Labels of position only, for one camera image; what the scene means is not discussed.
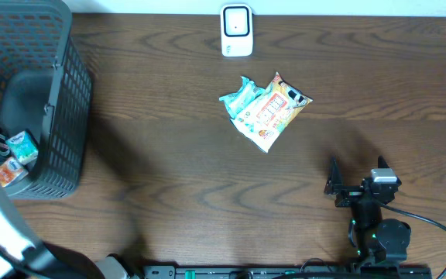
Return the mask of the orange white snack bag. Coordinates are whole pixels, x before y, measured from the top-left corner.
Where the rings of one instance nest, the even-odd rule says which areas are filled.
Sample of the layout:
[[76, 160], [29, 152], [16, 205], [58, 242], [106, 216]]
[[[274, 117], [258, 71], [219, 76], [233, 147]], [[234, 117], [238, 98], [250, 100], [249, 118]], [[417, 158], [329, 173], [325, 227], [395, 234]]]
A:
[[275, 74], [265, 92], [230, 121], [258, 148], [267, 153], [284, 129], [313, 99]]

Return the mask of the light blue wipes pack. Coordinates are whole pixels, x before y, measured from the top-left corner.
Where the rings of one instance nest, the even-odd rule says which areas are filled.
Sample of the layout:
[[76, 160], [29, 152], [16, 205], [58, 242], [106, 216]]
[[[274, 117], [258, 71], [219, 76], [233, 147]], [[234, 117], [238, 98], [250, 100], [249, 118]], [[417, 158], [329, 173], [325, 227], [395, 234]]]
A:
[[248, 77], [241, 76], [241, 79], [242, 86], [237, 92], [219, 98], [219, 101], [224, 103], [231, 119], [234, 119], [240, 111], [265, 92], [264, 88], [257, 86]]

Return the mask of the teal tissue pack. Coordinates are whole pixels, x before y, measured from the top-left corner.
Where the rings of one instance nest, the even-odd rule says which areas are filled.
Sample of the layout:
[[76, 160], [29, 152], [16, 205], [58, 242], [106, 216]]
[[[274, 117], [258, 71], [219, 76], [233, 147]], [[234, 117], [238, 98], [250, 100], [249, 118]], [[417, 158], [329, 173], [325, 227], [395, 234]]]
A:
[[26, 131], [18, 133], [5, 142], [14, 158], [22, 165], [27, 165], [38, 157], [39, 151], [37, 145], [34, 143], [31, 135]]

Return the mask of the orange tissue pack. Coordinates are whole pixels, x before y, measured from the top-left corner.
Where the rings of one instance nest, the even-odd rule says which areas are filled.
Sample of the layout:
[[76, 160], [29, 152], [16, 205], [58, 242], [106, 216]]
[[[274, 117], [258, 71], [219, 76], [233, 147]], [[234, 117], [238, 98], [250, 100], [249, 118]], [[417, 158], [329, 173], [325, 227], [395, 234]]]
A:
[[0, 165], [0, 184], [5, 188], [20, 181], [27, 174], [27, 169], [17, 159], [10, 157]]

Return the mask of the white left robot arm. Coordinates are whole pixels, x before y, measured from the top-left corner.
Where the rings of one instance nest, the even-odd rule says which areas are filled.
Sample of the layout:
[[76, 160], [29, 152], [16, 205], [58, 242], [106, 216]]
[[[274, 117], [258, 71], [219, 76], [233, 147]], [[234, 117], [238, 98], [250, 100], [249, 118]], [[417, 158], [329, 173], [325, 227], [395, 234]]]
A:
[[82, 253], [42, 241], [0, 185], [0, 278], [137, 278], [115, 255], [93, 262]]

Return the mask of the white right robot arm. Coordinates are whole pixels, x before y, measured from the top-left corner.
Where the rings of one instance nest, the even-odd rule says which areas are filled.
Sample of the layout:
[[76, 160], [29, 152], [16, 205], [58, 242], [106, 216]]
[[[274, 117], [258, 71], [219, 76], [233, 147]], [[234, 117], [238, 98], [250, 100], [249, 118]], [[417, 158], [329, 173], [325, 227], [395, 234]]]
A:
[[401, 180], [383, 157], [378, 167], [358, 185], [345, 185], [336, 159], [331, 160], [326, 195], [334, 195], [337, 208], [350, 208], [352, 218], [348, 238], [358, 250], [359, 258], [352, 269], [361, 272], [369, 268], [398, 268], [407, 259], [411, 228], [397, 219], [385, 219], [381, 208], [395, 198]]

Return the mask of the grey plastic basket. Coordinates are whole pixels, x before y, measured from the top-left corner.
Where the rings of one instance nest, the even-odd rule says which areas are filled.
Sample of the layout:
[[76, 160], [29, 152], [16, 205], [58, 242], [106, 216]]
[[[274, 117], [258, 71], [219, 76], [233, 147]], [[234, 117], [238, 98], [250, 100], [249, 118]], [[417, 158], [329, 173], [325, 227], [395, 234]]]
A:
[[62, 1], [0, 1], [0, 134], [25, 131], [38, 150], [10, 198], [64, 198], [79, 184], [93, 84], [71, 24]]

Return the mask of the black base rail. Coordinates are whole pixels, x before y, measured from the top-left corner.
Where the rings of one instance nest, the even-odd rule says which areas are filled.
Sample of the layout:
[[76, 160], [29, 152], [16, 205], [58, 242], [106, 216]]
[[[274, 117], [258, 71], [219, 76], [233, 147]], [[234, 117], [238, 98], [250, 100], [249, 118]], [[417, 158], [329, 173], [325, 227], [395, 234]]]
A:
[[358, 273], [343, 267], [175, 267], [151, 265], [142, 268], [147, 279], [275, 279], [275, 278], [403, 278], [430, 279], [426, 267], [367, 268]]

